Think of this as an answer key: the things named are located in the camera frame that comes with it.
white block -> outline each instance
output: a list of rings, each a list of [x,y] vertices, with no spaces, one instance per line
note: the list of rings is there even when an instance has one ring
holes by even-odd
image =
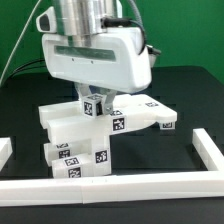
[[[82,97],[83,115],[96,118],[103,115],[102,100],[104,96],[100,94],[92,94]]]
[[[93,176],[91,156],[81,154],[52,161],[54,178],[80,178]]]
[[[44,129],[47,121],[81,114],[81,102],[69,102],[39,107],[40,123]]]
[[[52,166],[52,161],[78,154],[91,153],[91,141],[79,141],[75,143],[64,143],[60,145],[45,144],[44,154],[48,166]]]
[[[0,138],[0,171],[12,154],[12,145],[10,138]]]
[[[91,139],[91,158],[93,161],[93,176],[111,174],[111,153],[109,135],[99,135]]]
[[[117,202],[117,177],[86,178],[82,182],[83,204]]]
[[[224,171],[224,157],[205,129],[193,130],[193,145],[209,171]]]

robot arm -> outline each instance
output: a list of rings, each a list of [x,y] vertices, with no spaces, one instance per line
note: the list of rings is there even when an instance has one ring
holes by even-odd
[[[45,33],[44,56],[53,77],[126,93],[148,87],[150,62],[147,48],[141,52],[141,30],[102,23],[105,17],[116,17],[112,3],[55,0],[37,18],[38,30]]]

foam block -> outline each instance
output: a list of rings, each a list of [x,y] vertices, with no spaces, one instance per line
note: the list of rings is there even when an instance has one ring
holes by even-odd
[[[10,138],[0,138],[0,171],[12,154],[12,145]]]
[[[192,142],[209,171],[224,171],[224,157],[205,129],[194,129]]]

green wall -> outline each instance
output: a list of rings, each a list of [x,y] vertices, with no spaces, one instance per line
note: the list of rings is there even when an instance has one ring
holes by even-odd
[[[0,72],[37,0],[7,0],[0,7]],[[156,66],[203,66],[224,83],[223,0],[136,0],[148,43],[162,50]],[[124,15],[132,15],[124,4]],[[39,15],[50,5],[43,0]],[[33,19],[10,66],[42,56],[41,34]]]

black table surface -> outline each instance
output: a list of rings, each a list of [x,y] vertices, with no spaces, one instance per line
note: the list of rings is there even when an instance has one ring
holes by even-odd
[[[202,67],[154,68],[143,91],[178,113],[175,131],[147,129],[111,137],[113,174],[206,170],[192,145],[205,128],[224,152],[224,86]],[[0,137],[11,137],[13,154],[0,180],[52,178],[38,107],[77,98],[73,83],[47,73],[24,74],[0,89]],[[152,200],[0,208],[0,223],[223,223],[224,198]]]

